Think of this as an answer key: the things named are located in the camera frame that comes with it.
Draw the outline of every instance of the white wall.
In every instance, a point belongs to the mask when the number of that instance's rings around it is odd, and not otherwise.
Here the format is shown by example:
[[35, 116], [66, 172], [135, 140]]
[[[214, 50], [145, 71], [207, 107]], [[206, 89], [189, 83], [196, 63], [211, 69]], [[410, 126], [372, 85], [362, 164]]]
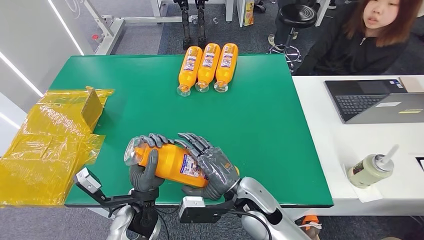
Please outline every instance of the white wall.
[[[92, 54], [65, 0], [54, 0], [56, 7], [78, 39], [85, 54]], [[0, 52], [44, 93], [72, 55], [80, 51], [66, 32], [48, 0], [0, 0]], [[28, 112], [39, 96], [0, 59], [0, 92]]]
[[[0, 115], [9, 118], [15, 124], [21, 126], [27, 114], [22, 111], [17, 105], [10, 101], [7, 97], [0, 93]], [[5, 119], [0, 117], [0, 156], [8, 149], [10, 143], [18, 132], [13, 124], [10, 124]]]

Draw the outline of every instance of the laptop keyboard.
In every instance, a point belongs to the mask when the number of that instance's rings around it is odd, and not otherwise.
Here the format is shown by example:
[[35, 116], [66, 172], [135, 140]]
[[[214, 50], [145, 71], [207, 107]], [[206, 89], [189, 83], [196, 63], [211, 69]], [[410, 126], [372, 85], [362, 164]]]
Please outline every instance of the laptop keyboard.
[[341, 113], [359, 114], [378, 103], [387, 95], [347, 95], [335, 96]]

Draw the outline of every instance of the led light strip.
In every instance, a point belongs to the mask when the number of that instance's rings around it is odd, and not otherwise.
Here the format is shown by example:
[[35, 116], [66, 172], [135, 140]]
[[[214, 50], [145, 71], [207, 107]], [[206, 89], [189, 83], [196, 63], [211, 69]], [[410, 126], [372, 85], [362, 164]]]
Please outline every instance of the led light strip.
[[22, 79], [32, 90], [34, 90], [34, 92], [37, 93], [38, 96], [42, 97], [43, 94], [40, 92], [40, 90], [38, 90], [36, 88], [36, 86], [34, 86], [34, 84], [32, 84], [32, 82], [30, 82], [30, 80], [28, 80], [28, 78], [26, 76], [24, 76], [22, 74], [21, 71], [19, 71], [15, 65], [13, 65], [13, 63], [11, 61], [9, 61], [9, 59], [7, 59], [7, 57], [5, 55], [3, 55], [3, 53], [0, 51], [0, 59], [2, 59], [19, 77], [20, 79]]
[[5, 116], [3, 113], [0, 112], [0, 118], [4, 119], [6, 122], [8, 122], [10, 125], [14, 126], [17, 129], [20, 129], [21, 127], [16, 124], [14, 121], [12, 121], [10, 118]]
[[48, 0], [48, 3], [50, 4], [51, 8], [53, 9], [54, 13], [56, 14], [56, 16], [59, 18], [59, 21], [62, 23], [63, 27], [65, 28], [67, 34], [69, 35], [70, 39], [72, 40], [73, 44], [75, 44], [76, 48], [78, 49], [79, 53], [84, 56], [84, 52], [81, 49], [80, 45], [78, 44], [77, 40], [75, 40], [74, 35], [72, 35], [71, 31], [69, 30], [68, 26], [66, 25], [64, 19], [62, 18], [62, 16], [59, 14], [58, 9], [56, 8], [56, 6], [53, 4], [52, 0]]

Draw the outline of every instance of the brown hair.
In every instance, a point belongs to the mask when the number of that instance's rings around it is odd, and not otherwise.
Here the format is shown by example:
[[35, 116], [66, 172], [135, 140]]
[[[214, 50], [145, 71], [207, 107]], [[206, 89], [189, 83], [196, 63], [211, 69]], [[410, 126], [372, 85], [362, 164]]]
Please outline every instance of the brown hair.
[[[356, 32], [365, 33], [364, 10], [370, 1], [360, 0], [349, 21], [343, 26], [348, 39], [352, 39]], [[400, 0], [397, 17], [381, 31], [376, 40], [377, 47], [406, 42], [422, 2], [423, 0]]]

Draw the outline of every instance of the green tabletop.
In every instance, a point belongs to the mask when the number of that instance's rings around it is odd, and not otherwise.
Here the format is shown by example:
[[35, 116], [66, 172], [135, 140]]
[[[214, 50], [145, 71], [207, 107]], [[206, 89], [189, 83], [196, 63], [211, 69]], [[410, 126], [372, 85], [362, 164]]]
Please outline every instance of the green tabletop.
[[[280, 204], [333, 204], [292, 77], [279, 54], [241, 55], [226, 93], [210, 85], [177, 94], [182, 55], [72, 56], [50, 89], [115, 89], [94, 130], [106, 135], [87, 167], [107, 196], [132, 188], [124, 151], [131, 138], [192, 132], [219, 146], [240, 175], [261, 182]], [[181, 184], [165, 181], [158, 204], [179, 204]], [[96, 204], [75, 185], [67, 206]]]

